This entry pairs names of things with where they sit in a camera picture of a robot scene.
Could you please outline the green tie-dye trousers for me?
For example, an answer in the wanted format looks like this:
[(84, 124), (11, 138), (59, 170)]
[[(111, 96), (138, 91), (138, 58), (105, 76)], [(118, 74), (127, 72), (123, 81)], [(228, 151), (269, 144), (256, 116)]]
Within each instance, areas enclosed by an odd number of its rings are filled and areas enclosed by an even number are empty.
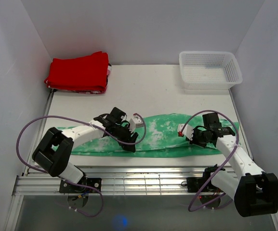
[(189, 145), (178, 136), (178, 125), (185, 123), (190, 115), (164, 114), (145, 117), (147, 132), (144, 140), (135, 146), (136, 152), (122, 150), (112, 138), (106, 136), (84, 143), (71, 152), (72, 156), (179, 158), (196, 155), (215, 155), (221, 152), (211, 143), (205, 148)]

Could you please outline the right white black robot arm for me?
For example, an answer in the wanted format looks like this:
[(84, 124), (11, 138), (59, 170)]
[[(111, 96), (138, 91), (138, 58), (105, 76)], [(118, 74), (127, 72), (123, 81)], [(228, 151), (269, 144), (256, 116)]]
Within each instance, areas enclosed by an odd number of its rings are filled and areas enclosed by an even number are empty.
[(203, 203), (210, 203), (228, 195), (242, 217), (275, 214), (278, 212), (278, 178), (259, 167), (239, 144), (235, 124), (225, 127), (214, 110), (201, 111), (203, 125), (192, 127), (186, 122), (179, 135), (193, 145), (206, 147), (211, 143), (225, 157), (220, 165), (204, 170), (196, 196), (204, 190), (220, 189), (221, 195)]

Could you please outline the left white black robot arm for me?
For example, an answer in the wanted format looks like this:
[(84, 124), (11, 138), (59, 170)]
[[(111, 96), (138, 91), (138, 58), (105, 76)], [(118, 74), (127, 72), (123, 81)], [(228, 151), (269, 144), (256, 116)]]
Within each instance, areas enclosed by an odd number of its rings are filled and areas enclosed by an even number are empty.
[(138, 143), (135, 130), (146, 125), (138, 114), (129, 121), (125, 117), (125, 112), (114, 107), (109, 114), (99, 115), (87, 124), (63, 130), (52, 127), (40, 140), (32, 159), (50, 176), (67, 180), (74, 191), (82, 192), (87, 181), (85, 173), (69, 161), (73, 149), (109, 136), (123, 150), (134, 153)]

